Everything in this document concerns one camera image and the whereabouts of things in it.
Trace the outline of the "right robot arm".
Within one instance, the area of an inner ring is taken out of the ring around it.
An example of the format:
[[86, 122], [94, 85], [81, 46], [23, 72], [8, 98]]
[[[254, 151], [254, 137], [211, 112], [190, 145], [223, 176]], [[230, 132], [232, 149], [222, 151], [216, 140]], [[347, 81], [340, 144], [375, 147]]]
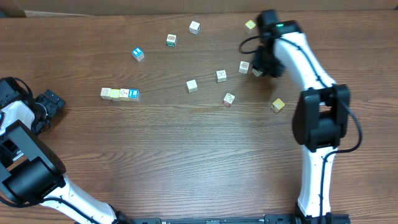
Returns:
[[300, 89], [292, 120], [302, 150], [302, 185], [292, 223], [350, 223], [349, 215], [331, 212], [331, 170], [340, 140], [346, 135], [350, 92], [322, 68], [295, 21], [281, 22], [275, 10], [256, 19], [260, 46], [252, 67], [256, 75], [278, 78], [287, 70]]

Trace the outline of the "red letter white block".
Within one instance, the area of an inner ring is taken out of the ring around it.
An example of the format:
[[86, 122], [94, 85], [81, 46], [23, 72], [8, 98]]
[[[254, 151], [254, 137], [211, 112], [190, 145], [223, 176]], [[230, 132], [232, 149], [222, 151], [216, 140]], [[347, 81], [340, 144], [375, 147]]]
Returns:
[[102, 88], [100, 96], [102, 99], [110, 100], [111, 99], [111, 89], [110, 88]]

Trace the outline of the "white X letter block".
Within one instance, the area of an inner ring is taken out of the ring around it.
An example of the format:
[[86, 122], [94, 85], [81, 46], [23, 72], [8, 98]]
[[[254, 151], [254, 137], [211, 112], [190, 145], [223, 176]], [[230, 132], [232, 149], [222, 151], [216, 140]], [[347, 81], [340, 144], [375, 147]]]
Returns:
[[119, 99], [121, 101], [129, 101], [129, 89], [121, 88], [119, 91]]

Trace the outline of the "blue L block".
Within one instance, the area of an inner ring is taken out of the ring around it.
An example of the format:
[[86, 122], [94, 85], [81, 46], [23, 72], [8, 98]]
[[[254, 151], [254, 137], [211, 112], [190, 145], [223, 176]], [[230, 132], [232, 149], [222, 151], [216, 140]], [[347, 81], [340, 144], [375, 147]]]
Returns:
[[128, 99], [130, 101], [139, 101], [140, 92], [138, 89], [129, 89]]

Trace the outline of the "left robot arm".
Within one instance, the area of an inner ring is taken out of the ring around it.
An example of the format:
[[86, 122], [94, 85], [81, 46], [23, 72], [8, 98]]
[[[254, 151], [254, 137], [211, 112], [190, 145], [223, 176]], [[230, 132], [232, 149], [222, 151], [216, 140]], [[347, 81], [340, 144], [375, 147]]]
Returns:
[[111, 205], [74, 184], [60, 158], [38, 137], [65, 101], [50, 90], [33, 96], [19, 78], [1, 79], [1, 202], [49, 207], [76, 223], [131, 223]]

